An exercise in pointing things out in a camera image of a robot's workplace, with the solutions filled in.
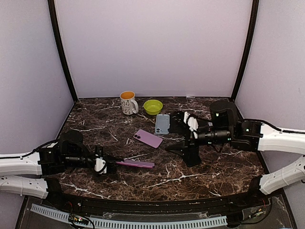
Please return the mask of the black phone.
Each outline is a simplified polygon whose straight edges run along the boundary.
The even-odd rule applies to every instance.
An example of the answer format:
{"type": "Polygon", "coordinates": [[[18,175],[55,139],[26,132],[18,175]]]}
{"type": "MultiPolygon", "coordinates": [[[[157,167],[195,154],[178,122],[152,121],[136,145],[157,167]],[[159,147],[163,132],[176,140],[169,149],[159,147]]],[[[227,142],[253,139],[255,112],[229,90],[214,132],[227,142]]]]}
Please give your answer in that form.
{"type": "Polygon", "coordinates": [[[154,168],[155,166],[155,164],[151,162],[133,161],[127,159],[123,161],[116,161],[116,164],[123,166],[140,167],[140,168],[154,168]]]}
{"type": "Polygon", "coordinates": [[[171,134],[180,134],[180,135],[184,134],[184,125],[181,117],[176,115],[170,116],[169,132],[171,134]]]}

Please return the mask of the light blue phone case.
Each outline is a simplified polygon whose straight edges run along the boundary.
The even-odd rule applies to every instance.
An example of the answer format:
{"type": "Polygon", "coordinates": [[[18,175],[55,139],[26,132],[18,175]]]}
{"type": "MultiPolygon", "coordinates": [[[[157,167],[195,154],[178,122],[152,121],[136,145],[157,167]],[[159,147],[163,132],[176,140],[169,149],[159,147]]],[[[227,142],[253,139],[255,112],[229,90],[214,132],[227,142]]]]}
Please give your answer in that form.
{"type": "Polygon", "coordinates": [[[156,116],[155,133],[157,135],[167,135],[170,129],[170,115],[158,114],[156,116]]]}

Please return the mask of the black phone case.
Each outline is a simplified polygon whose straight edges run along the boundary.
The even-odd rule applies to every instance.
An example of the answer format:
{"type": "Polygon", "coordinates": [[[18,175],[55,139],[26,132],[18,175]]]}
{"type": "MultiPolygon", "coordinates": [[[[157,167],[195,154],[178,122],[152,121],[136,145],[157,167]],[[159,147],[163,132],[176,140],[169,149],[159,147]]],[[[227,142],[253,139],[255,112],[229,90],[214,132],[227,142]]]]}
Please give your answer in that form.
{"type": "Polygon", "coordinates": [[[185,141],[182,149],[182,158],[188,167],[194,167],[201,164],[199,146],[195,143],[185,141]]]}

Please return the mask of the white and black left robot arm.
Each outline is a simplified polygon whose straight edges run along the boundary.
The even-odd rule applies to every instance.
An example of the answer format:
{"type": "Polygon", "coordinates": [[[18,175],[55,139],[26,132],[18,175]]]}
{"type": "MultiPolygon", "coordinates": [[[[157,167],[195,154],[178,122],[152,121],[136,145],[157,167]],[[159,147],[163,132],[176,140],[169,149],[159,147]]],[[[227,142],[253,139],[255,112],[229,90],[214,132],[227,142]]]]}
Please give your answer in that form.
{"type": "Polygon", "coordinates": [[[29,153],[1,156],[0,190],[41,199],[49,194],[49,201],[63,208],[67,197],[60,192],[60,184],[45,176],[63,173],[68,168],[89,168],[102,175],[115,171],[117,161],[105,154],[102,146],[90,152],[83,143],[83,134],[70,130],[29,153]]]}

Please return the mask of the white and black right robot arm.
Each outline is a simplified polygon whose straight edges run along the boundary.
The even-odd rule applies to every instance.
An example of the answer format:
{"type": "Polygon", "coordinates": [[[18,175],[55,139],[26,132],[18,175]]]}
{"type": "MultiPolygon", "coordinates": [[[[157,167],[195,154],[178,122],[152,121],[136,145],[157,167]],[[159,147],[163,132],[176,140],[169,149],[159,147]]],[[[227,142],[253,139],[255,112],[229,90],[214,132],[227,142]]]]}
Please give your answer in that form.
{"type": "Polygon", "coordinates": [[[279,151],[300,154],[291,164],[267,175],[254,177],[243,197],[243,203],[253,207],[262,194],[305,180],[305,132],[281,129],[265,120],[239,119],[233,102],[215,101],[210,105],[210,120],[188,112],[177,112],[175,123],[183,129],[184,140],[166,147],[166,151],[182,157],[188,167],[201,163],[200,146],[229,143],[234,149],[248,152],[279,151]]]}

